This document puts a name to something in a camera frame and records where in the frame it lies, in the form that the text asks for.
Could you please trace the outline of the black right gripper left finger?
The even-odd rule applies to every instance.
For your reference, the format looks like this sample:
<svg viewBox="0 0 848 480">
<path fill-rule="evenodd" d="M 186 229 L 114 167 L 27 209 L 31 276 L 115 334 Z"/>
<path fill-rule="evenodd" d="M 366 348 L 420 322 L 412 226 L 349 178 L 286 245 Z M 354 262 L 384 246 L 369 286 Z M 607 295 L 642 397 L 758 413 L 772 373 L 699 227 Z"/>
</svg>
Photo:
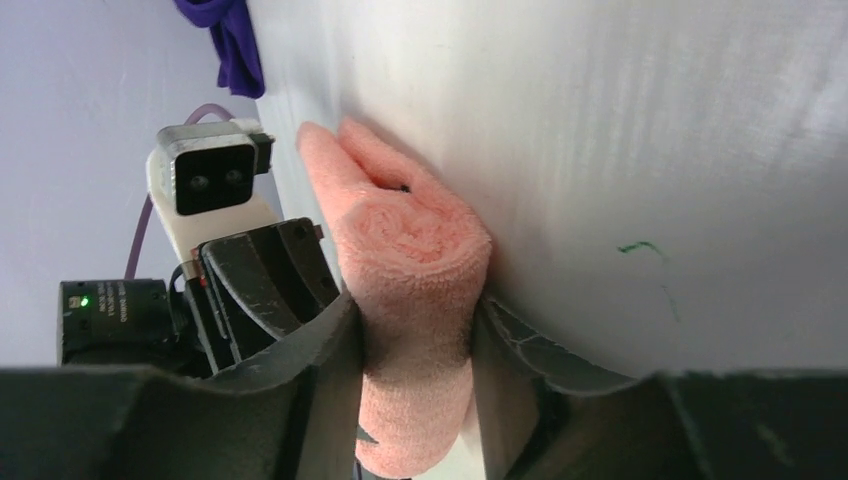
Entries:
<svg viewBox="0 0 848 480">
<path fill-rule="evenodd" d="M 143 366 L 1 374 L 5 479 L 348 479 L 362 385 L 348 294 L 206 379 Z"/>
</svg>

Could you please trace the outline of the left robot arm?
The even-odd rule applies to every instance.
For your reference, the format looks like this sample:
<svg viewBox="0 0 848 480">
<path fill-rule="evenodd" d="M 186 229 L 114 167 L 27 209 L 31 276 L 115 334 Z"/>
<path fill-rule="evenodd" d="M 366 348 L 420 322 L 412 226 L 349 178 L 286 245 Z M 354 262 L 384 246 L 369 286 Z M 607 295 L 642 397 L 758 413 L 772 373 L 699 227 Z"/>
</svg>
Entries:
<svg viewBox="0 0 848 480">
<path fill-rule="evenodd" d="M 170 279 L 59 285 L 61 364 L 148 364 L 208 378 L 317 317 L 339 294 L 320 226 L 286 220 L 206 241 Z"/>
</svg>

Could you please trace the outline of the purple towel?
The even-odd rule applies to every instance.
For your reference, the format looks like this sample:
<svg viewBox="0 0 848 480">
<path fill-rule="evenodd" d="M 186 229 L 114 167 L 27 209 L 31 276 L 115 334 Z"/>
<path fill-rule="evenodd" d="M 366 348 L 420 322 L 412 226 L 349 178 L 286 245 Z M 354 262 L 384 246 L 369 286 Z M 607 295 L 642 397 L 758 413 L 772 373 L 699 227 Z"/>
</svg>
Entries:
<svg viewBox="0 0 848 480">
<path fill-rule="evenodd" d="M 245 0 L 174 0 L 193 26 L 209 32 L 219 59 L 217 86 L 253 100 L 266 92 L 259 49 Z"/>
</svg>

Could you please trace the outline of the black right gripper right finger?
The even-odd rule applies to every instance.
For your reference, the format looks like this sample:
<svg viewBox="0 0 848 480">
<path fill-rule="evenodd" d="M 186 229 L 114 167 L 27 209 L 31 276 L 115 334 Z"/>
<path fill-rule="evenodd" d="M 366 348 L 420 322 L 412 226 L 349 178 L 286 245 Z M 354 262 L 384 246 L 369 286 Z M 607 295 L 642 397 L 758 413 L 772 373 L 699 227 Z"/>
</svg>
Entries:
<svg viewBox="0 0 848 480">
<path fill-rule="evenodd" d="M 489 479 L 843 479 L 845 371 L 660 373 L 581 394 L 584 361 L 491 300 L 472 364 Z"/>
</svg>

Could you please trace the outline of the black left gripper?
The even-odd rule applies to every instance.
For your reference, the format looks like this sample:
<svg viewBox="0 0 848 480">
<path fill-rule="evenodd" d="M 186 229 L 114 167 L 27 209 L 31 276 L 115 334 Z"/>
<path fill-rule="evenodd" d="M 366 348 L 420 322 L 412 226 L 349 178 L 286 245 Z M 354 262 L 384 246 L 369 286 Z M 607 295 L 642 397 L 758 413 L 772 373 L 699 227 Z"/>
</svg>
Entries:
<svg viewBox="0 0 848 480">
<path fill-rule="evenodd" d="M 306 217 L 207 241 L 203 266 L 177 266 L 168 285 L 180 373 L 209 378 L 301 327 L 293 312 L 322 312 L 339 295 Z"/>
</svg>

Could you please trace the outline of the pink towel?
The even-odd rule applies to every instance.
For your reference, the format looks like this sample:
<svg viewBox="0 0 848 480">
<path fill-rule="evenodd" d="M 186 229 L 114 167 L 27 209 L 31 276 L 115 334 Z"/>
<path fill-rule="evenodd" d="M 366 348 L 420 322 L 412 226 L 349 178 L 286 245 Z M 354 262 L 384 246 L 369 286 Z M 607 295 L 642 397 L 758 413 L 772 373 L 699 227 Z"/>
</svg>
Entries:
<svg viewBox="0 0 848 480">
<path fill-rule="evenodd" d="M 302 124 L 297 147 L 363 323 L 355 454 L 388 479 L 451 450 L 473 393 L 469 336 L 492 241 L 473 209 L 353 120 Z"/>
</svg>

